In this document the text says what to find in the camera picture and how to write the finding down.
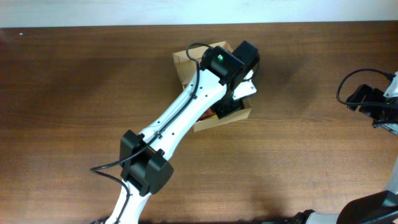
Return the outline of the orange utility knife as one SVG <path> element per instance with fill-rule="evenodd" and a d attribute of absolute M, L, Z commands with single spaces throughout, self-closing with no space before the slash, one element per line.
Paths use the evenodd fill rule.
<path fill-rule="evenodd" d="M 212 110 L 212 109 L 207 109 L 200 117 L 199 117 L 199 121 L 202 121 L 204 119 L 208 119 L 212 116 L 214 116 L 216 113 Z"/>

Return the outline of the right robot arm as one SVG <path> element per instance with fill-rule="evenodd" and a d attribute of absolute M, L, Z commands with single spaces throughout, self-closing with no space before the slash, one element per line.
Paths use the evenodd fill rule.
<path fill-rule="evenodd" d="M 347 103 L 392 103 L 397 106 L 397 85 L 391 84 L 387 91 L 360 85 L 347 98 Z M 384 109 L 380 106 L 361 106 L 359 111 L 373 119 L 374 127 L 382 127 L 397 134 L 397 108 Z M 397 223 L 397 164 L 394 164 L 391 177 L 381 192 L 349 202 L 340 213 L 325 214 L 314 210 L 299 212 L 291 223 L 304 224 L 365 224 Z"/>

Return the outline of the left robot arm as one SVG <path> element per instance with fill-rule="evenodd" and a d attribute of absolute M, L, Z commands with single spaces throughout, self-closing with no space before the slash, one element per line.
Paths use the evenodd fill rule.
<path fill-rule="evenodd" d="M 170 180 L 169 160 L 188 130 L 212 109 L 225 118 L 240 107 L 243 98 L 255 94 L 251 78 L 260 61 L 259 50 L 248 41 L 229 51 L 205 45 L 202 56 L 193 54 L 201 43 L 187 47 L 185 55 L 195 66 L 193 77 L 178 98 L 148 127 L 121 138 L 121 193 L 106 223 L 137 223 L 146 202 Z"/>

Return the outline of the cardboard box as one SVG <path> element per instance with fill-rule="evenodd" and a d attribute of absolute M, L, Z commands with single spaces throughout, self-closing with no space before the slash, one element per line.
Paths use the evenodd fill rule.
<path fill-rule="evenodd" d="M 185 51 L 179 51 L 172 54 L 175 68 L 182 84 L 182 89 L 184 90 L 189 81 L 193 78 L 195 74 L 195 64 L 186 56 Z M 244 108 L 239 110 L 223 119 L 204 119 L 202 121 L 197 121 L 193 125 L 194 132 L 201 131 L 204 129 L 214 128 L 216 126 L 221 126 L 227 123 L 232 123 L 249 117 L 252 110 L 251 102 L 248 98 L 240 99 L 244 104 Z"/>

